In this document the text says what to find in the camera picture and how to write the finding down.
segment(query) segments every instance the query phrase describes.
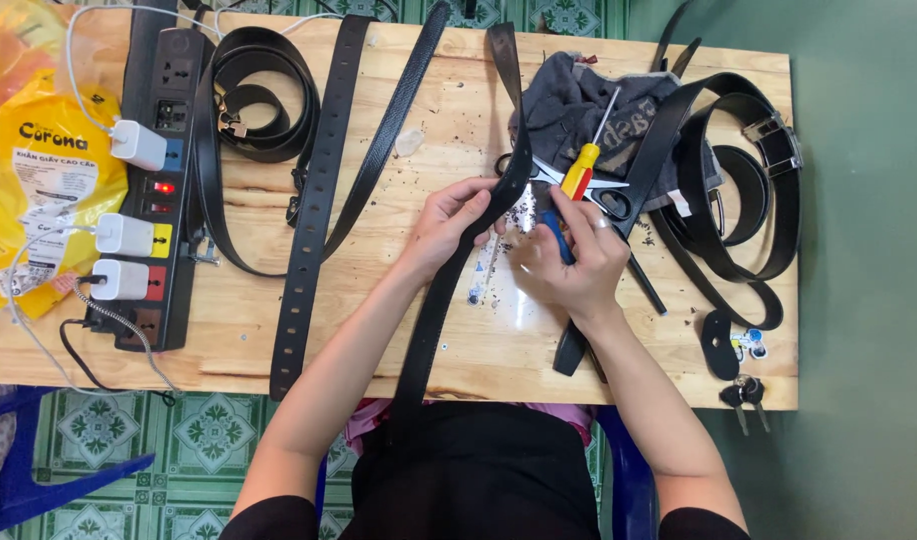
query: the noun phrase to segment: wooden tabletop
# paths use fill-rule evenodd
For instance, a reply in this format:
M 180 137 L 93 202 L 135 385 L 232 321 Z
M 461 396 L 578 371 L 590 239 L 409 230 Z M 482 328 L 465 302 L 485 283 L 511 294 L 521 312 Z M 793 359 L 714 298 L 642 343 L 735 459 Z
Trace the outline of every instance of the wooden tabletop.
M 223 13 L 225 32 L 237 26 L 265 26 L 281 30 L 294 17 Z M 308 62 L 319 92 L 331 62 L 340 22 L 308 21 L 288 37 Z M 122 74 L 129 47 L 129 12 L 96 10 L 79 22 L 81 34 L 105 48 L 86 64 L 80 58 L 76 73 L 93 69 L 100 80 L 121 95 Z M 339 185 L 332 208 L 332 224 L 369 147 L 375 127 L 416 42 L 420 27 L 373 23 L 362 52 L 361 68 L 352 106 L 352 121 L 345 141 Z M 409 228 L 425 197 L 435 190 L 470 176 L 492 174 L 500 154 L 511 150 L 506 129 L 512 102 L 498 80 L 486 53 L 483 30 L 446 29 L 425 79 L 415 98 L 404 129 L 419 128 L 425 142 L 415 154 L 388 160 L 372 195 L 352 232 L 338 251 L 322 265 L 311 318 L 306 362 L 332 336 L 356 306 L 369 294 L 400 252 Z M 556 51 L 596 55 L 594 68 L 607 76 L 649 70 L 654 43 L 617 41 L 539 33 L 517 33 L 519 61 L 527 85 L 543 59 Z M 674 59 L 681 47 L 669 47 Z M 701 47 L 685 73 L 693 81 L 734 71 L 764 92 L 783 117 L 792 120 L 792 90 L 788 55 Z M 299 110 L 298 91 L 276 74 L 258 74 L 282 98 L 286 107 Z M 711 94 L 703 96 L 707 103 Z M 253 111 L 260 117 L 265 111 Z M 717 116 L 710 128 L 713 143 L 730 143 L 753 150 L 726 115 Z M 283 219 L 294 194 L 290 170 L 293 162 L 260 164 L 223 149 L 225 213 L 238 252 L 254 267 L 282 272 L 286 269 L 293 232 Z M 731 182 L 723 188 L 725 217 L 730 229 L 738 218 L 738 197 Z M 767 255 L 766 235 L 772 218 L 752 241 L 731 250 L 739 264 L 757 268 Z M 712 305 L 692 285 L 652 229 L 648 216 L 635 227 L 630 244 L 644 272 L 668 307 L 659 316 L 634 278 L 622 278 L 616 298 L 644 345 L 661 363 L 693 407 L 721 408 L 719 391 L 726 386 L 705 366 L 699 345 L 699 328 Z M 604 404 L 608 387 L 599 383 L 587 360 L 574 376 L 552 369 L 556 344 L 565 314 L 546 303 L 541 291 L 522 267 L 534 249 L 532 240 L 519 231 L 500 240 L 494 274 L 484 298 L 473 306 L 467 296 L 475 276 L 478 253 L 470 257 L 452 297 L 442 329 L 438 353 L 428 381 L 428 397 L 459 400 L 501 400 Z M 764 310 L 752 289 L 725 282 L 706 269 L 712 282 L 731 304 L 751 320 Z M 766 410 L 798 407 L 798 264 L 769 284 L 785 307 L 785 322 L 764 334 L 765 359 L 746 360 L 743 373 L 761 377 L 767 387 Z M 231 264 L 199 265 L 195 270 L 188 340 L 181 350 L 156 355 L 157 363 L 178 387 L 185 390 L 268 393 L 276 321 L 283 281 L 249 276 Z M 390 397 L 421 296 L 399 326 L 381 359 L 366 393 Z M 66 366 L 77 385 L 89 386 L 81 370 L 73 367 L 62 348 L 57 326 L 66 318 L 80 318 L 84 305 L 69 296 L 36 321 L 33 329 L 45 347 Z M 740 332 L 735 326 L 734 332 Z M 70 341 L 108 387 L 163 388 L 140 353 L 115 350 L 107 334 L 73 329 Z M 9 317 L 0 313 L 0 383 L 62 386 L 60 375 L 24 336 Z

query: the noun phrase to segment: hand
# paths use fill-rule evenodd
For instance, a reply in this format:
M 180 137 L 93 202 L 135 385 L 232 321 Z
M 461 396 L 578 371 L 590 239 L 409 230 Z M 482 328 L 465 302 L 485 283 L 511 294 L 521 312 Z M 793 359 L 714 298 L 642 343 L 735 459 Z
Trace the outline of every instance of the hand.
M 459 247 L 465 229 L 485 213 L 492 200 L 489 190 L 498 182 L 499 178 L 465 178 L 428 195 L 399 263 L 430 281 Z M 505 218 L 495 222 L 495 232 L 506 233 Z M 475 237 L 476 246 L 488 241 L 488 230 Z
M 576 262 L 562 262 L 559 242 L 546 225 L 536 227 L 539 264 L 535 274 L 579 327 L 583 323 L 609 317 L 620 310 L 615 289 L 629 262 L 632 250 L 612 227 L 592 228 L 603 217 L 593 202 L 572 201 L 561 189 L 551 189 L 551 199 L 558 207 L 574 240 L 572 252 Z

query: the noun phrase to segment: person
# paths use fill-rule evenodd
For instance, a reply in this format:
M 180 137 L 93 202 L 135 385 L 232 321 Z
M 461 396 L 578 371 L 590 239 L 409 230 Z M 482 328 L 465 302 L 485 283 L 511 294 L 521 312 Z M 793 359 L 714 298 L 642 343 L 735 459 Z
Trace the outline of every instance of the person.
M 428 196 L 399 258 L 275 411 L 219 540 L 318 537 L 313 501 L 322 456 L 344 427 L 349 436 L 350 417 L 375 405 L 361 399 L 396 328 L 485 212 L 496 182 L 467 178 Z M 539 225 L 529 271 L 571 315 L 607 374 L 654 476 L 658 537 L 748 539 L 715 444 L 615 300 L 629 246 L 594 204 L 551 191 L 577 262 L 563 264 L 552 231 Z M 506 231 L 503 222 L 495 229 Z M 483 232 L 476 245 L 488 239 Z M 357 430 L 355 512 L 340 538 L 601 537 L 581 433 L 587 423 L 521 403 L 441 401 L 421 411 L 394 444 L 386 430 L 395 419 L 381 411 L 369 413 L 368 430 Z

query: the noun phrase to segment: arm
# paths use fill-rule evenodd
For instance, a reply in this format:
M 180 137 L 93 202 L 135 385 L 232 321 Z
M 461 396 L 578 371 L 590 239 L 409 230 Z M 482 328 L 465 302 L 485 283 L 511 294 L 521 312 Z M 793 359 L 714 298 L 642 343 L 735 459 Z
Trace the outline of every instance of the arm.
M 602 218 L 595 204 L 572 202 L 561 190 L 551 191 L 572 234 L 577 263 L 562 263 L 555 237 L 540 225 L 538 273 L 588 338 L 608 375 L 621 420 L 655 476 L 661 516 L 695 507 L 745 529 L 715 443 L 668 374 L 635 337 L 615 301 L 629 246 L 611 227 L 593 228 Z
M 315 500 L 322 457 L 365 394 L 406 310 L 489 206 L 497 178 L 467 178 L 428 196 L 404 251 L 285 395 L 248 467 L 235 508 L 297 495 Z M 505 232 L 497 223 L 496 231 Z M 476 245 L 489 240 L 484 232 Z

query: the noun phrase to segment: screwdriver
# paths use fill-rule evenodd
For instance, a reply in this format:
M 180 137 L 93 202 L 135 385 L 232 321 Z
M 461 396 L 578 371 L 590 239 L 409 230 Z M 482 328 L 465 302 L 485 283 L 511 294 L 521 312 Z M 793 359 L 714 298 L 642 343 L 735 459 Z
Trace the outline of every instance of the screwdriver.
M 612 92 L 612 99 L 608 102 L 608 107 L 601 117 L 601 122 L 598 123 L 598 129 L 595 131 L 595 136 L 592 137 L 592 142 L 582 145 L 575 163 L 572 163 L 572 166 L 569 167 L 569 172 L 565 175 L 565 178 L 562 178 L 562 191 L 565 191 L 565 194 L 572 201 L 582 201 L 585 189 L 588 188 L 588 183 L 592 180 L 592 167 L 595 166 L 595 161 L 599 158 L 599 146 L 597 144 L 599 136 L 602 134 L 602 129 L 606 127 L 606 119 L 609 118 L 612 106 L 615 105 L 615 98 L 619 97 L 621 89 L 621 86 L 615 86 L 615 91 Z

